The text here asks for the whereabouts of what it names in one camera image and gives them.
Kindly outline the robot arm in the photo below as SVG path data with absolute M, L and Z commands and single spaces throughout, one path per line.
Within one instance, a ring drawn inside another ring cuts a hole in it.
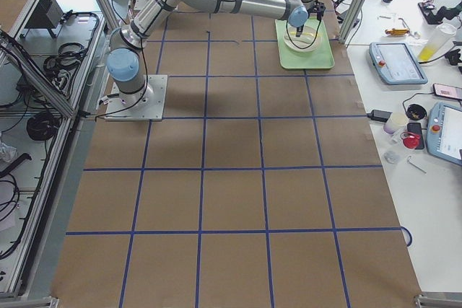
M 147 0 L 141 11 L 110 38 L 106 67 L 124 109 L 137 107 L 151 95 L 148 78 L 140 68 L 140 55 L 146 39 L 180 3 L 208 14 L 224 12 L 283 20 L 298 33 L 311 14 L 322 17 L 325 12 L 319 0 Z

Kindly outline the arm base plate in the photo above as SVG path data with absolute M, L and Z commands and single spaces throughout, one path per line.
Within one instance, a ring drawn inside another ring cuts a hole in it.
M 147 91 L 137 94 L 120 93 L 116 83 L 111 92 L 118 94 L 110 98 L 104 119 L 109 121 L 162 121 L 165 109 L 165 96 L 168 76 L 164 74 L 147 75 Z
M 141 11 L 148 0 L 130 0 L 129 1 L 129 9 L 135 13 Z

